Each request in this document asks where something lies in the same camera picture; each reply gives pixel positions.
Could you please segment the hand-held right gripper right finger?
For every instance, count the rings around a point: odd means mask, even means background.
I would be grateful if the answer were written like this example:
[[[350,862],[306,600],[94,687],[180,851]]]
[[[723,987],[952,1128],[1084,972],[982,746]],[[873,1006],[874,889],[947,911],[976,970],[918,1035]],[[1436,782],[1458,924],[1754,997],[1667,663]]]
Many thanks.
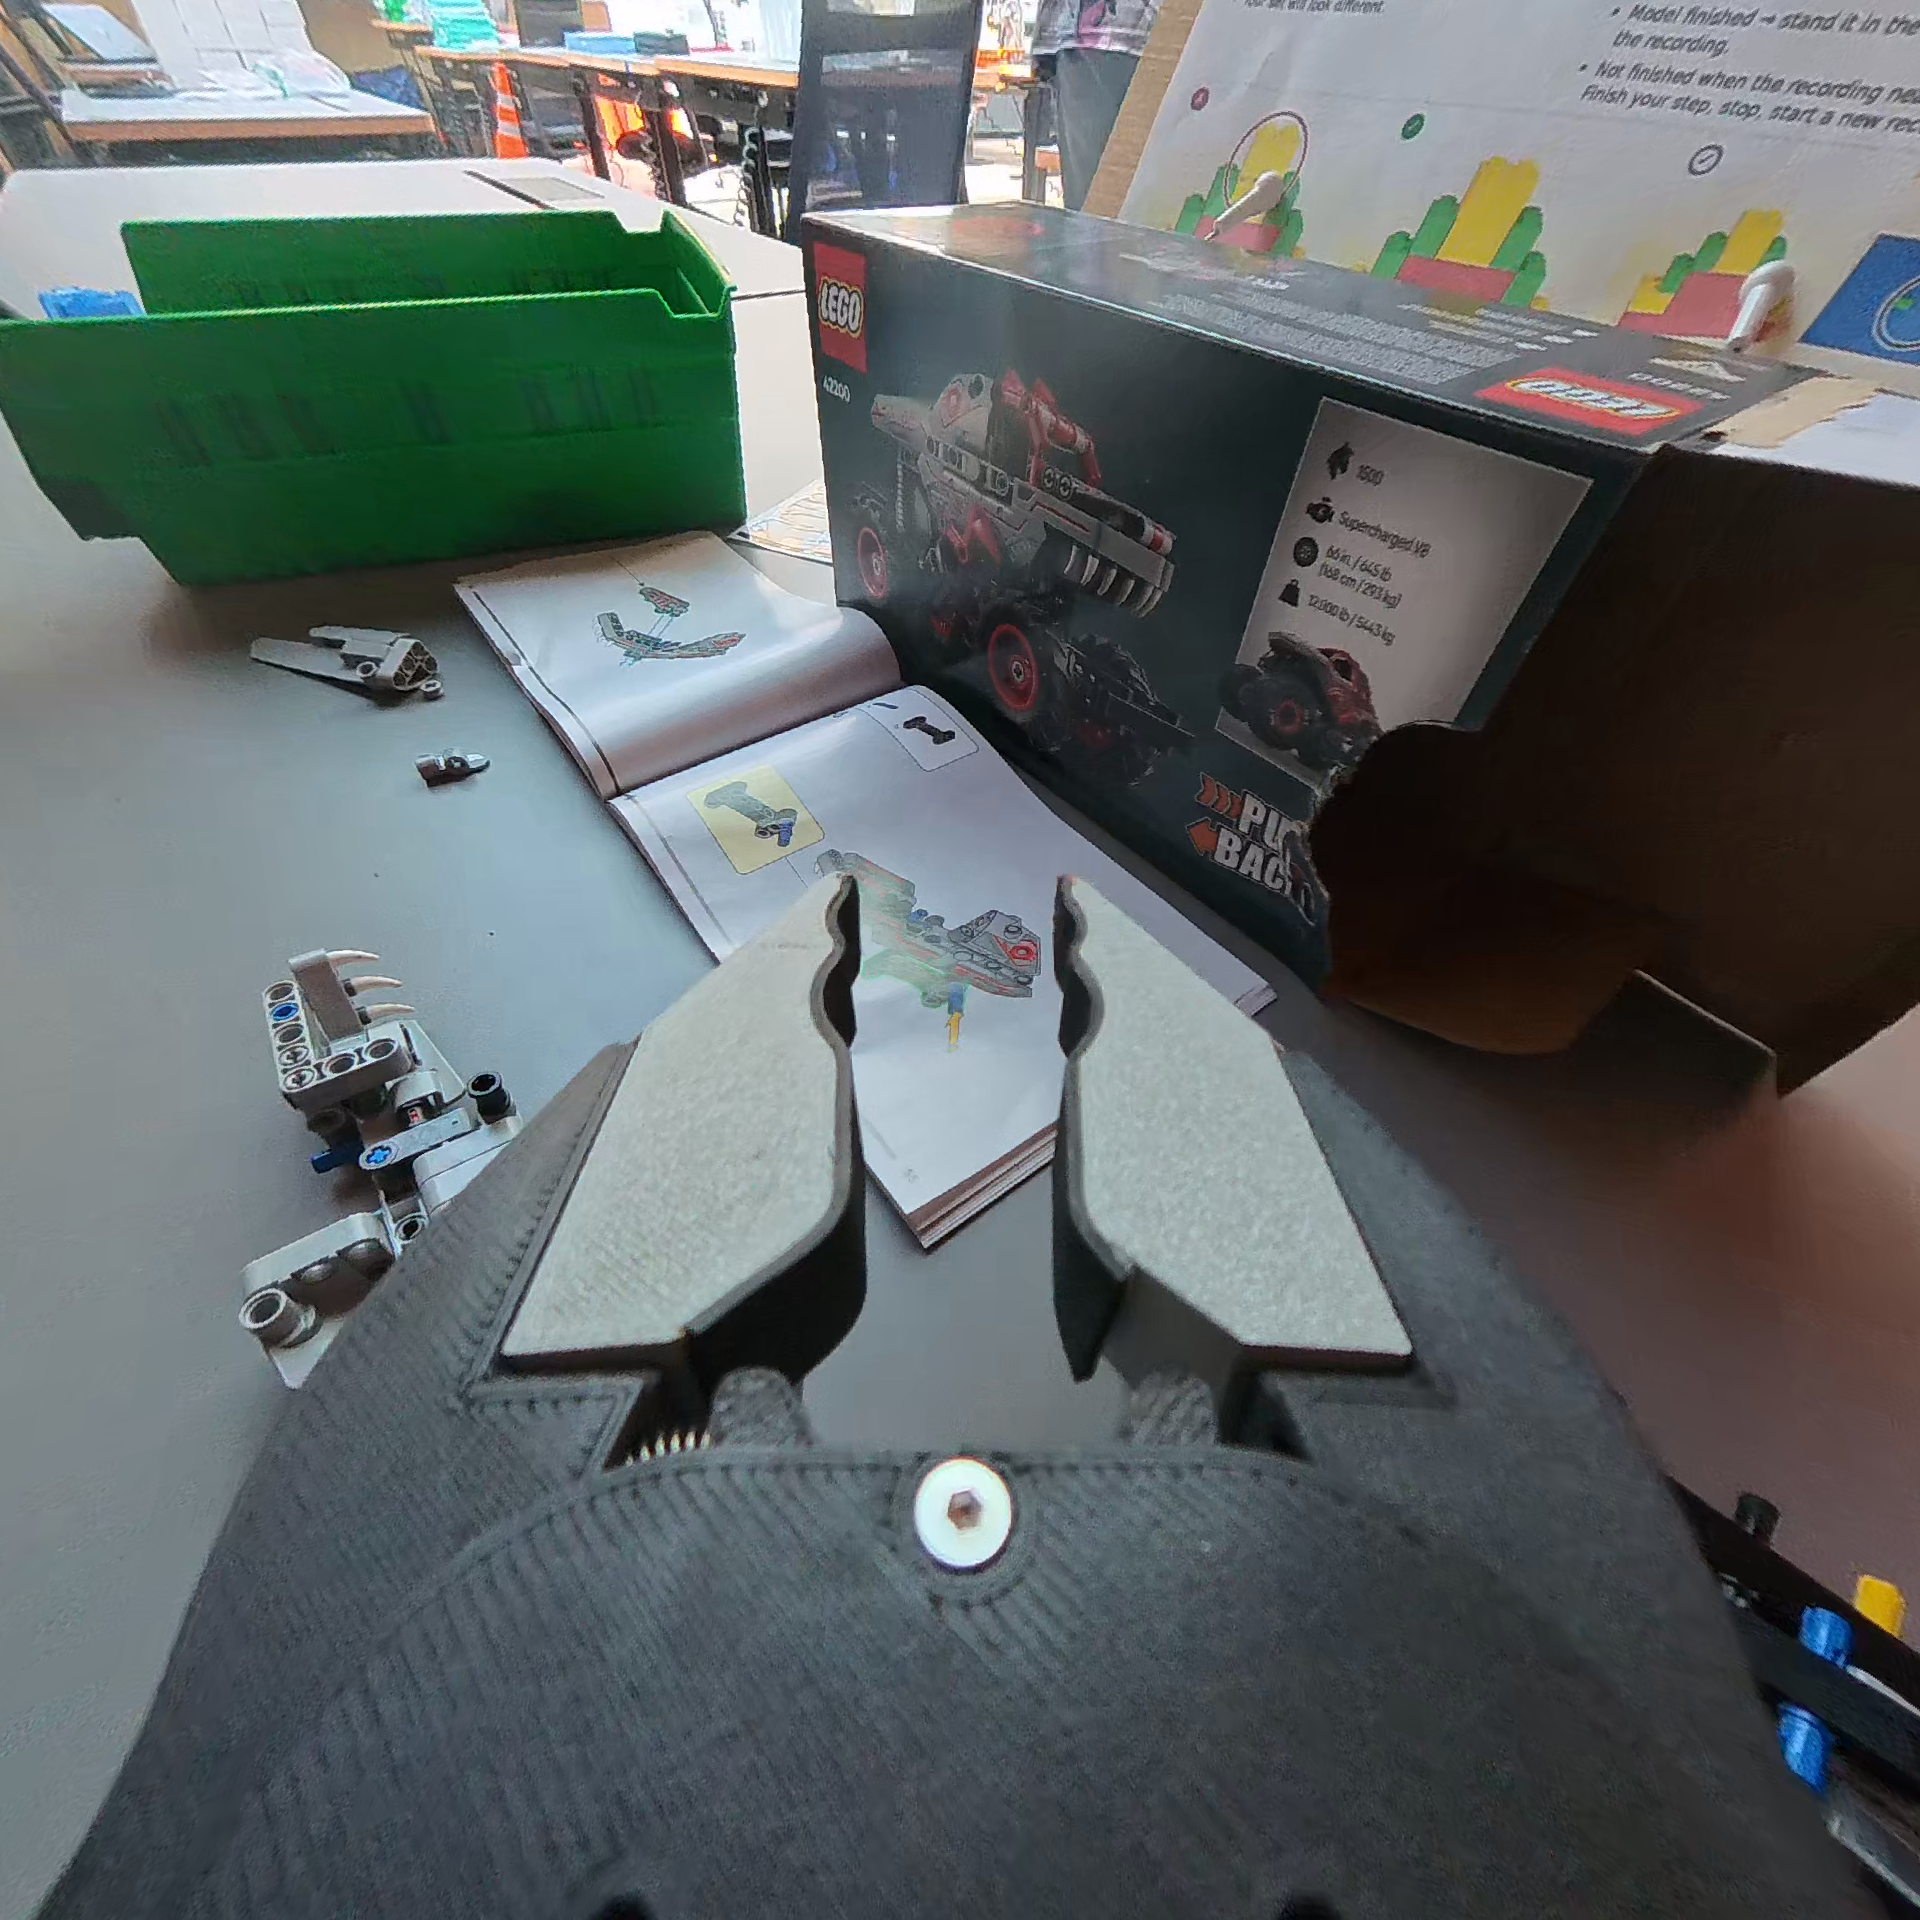
[[[1282,1051],[1089,880],[1054,893],[1051,1305],[1072,1379],[1395,1375],[1412,1334]]]

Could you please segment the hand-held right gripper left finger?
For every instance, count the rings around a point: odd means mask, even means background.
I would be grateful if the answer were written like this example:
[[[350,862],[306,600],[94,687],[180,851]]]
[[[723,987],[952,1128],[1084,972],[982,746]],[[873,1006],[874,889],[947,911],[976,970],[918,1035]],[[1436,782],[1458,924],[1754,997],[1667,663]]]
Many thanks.
[[[801,1384],[864,1303],[857,887],[818,880],[637,1041],[498,1362]]]

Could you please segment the grey lego jaw assembly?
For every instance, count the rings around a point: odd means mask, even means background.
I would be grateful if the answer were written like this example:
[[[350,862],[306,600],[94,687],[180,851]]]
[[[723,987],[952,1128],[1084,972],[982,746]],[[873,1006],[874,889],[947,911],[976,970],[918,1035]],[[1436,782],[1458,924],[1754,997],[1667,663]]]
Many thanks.
[[[356,972],[373,959],[295,955],[261,995],[276,1092],[317,1143],[312,1168],[372,1190],[243,1269],[237,1325],[284,1388],[311,1379],[346,1317],[523,1128],[498,1074],[459,1074],[401,985]]]

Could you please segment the lego instruction booklet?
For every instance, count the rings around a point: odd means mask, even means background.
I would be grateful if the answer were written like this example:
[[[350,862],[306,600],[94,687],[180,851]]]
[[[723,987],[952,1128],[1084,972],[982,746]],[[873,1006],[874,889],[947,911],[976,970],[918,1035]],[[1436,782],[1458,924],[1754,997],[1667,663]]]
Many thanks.
[[[1061,822],[869,614],[667,538],[459,582],[520,690],[715,959],[853,878],[863,1156],[922,1247],[1050,1160],[1056,878],[1246,1015],[1272,990]]]

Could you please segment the grey lego panel assembly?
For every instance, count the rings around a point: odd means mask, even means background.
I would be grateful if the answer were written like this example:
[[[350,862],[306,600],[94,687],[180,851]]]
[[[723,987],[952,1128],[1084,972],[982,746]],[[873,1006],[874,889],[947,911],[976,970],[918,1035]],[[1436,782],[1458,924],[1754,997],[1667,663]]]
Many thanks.
[[[250,658],[308,680],[353,687],[378,703],[444,697],[435,653],[405,631],[311,626],[299,639],[252,639]]]

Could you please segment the black lego chassis assembly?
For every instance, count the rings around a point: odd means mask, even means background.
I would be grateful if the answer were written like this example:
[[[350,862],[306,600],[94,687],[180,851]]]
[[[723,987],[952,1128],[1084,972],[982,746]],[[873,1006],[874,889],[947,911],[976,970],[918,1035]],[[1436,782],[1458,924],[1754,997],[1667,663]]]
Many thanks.
[[[1851,1596],[1774,1546],[1779,1510],[1739,1494],[1717,1512],[1667,1481],[1733,1606],[1739,1650],[1780,1759],[1813,1797],[1882,1916],[1916,1916],[1916,1655],[1906,1594],[1874,1574]]]

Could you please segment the lego set box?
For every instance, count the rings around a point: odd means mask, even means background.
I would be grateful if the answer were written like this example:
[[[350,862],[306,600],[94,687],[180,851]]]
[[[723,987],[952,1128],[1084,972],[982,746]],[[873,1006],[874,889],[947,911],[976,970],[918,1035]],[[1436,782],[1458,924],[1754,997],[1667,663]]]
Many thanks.
[[[1308,987],[1647,975],[1780,1092],[1915,1012],[1910,404],[1026,204],[801,255],[841,597]]]

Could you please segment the sticker sheet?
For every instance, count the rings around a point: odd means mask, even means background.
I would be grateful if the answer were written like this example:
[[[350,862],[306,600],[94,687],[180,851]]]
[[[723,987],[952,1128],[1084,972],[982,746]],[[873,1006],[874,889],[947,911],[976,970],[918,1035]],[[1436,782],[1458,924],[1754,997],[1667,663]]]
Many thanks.
[[[829,495],[823,482],[812,482],[784,495],[775,507],[749,515],[732,541],[764,554],[783,554],[808,563],[831,566]]]

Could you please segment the green plastic bin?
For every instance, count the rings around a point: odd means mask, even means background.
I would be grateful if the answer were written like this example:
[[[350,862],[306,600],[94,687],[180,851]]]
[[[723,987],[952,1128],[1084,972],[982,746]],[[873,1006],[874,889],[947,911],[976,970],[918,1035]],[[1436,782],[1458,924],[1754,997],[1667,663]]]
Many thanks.
[[[126,224],[135,315],[6,319],[4,420],[83,540],[185,585],[745,515],[734,283],[666,215]]]

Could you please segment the black office chair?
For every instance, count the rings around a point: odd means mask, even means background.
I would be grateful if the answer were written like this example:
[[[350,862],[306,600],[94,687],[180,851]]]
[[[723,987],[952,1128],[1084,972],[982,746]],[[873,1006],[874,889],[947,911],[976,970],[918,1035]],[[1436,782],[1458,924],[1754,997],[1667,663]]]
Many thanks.
[[[803,3],[783,239],[803,215],[965,204],[978,3]]]

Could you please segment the background work table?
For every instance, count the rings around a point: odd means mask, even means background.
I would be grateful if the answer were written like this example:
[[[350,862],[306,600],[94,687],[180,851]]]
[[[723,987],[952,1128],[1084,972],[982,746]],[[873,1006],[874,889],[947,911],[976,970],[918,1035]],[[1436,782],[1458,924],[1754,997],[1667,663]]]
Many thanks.
[[[428,159],[444,149],[424,110],[362,91],[345,95],[248,98],[169,93],[157,98],[94,98],[68,84],[55,98],[60,132],[84,161],[102,166],[244,159]]]
[[[701,167],[711,161],[710,132],[789,132],[798,99],[798,71],[755,53],[447,52],[412,27],[390,27],[389,38],[416,74],[447,144],[469,149],[490,138],[492,67],[502,66],[513,74],[527,149],[582,149],[602,176],[626,136],[637,136],[641,159]]]

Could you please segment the instruction wall poster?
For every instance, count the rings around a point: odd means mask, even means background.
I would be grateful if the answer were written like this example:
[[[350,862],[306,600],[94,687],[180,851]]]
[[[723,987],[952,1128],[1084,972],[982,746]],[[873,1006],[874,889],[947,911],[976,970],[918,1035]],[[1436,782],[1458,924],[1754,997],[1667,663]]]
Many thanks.
[[[1916,4],[1165,4],[1089,207],[1915,394]]]

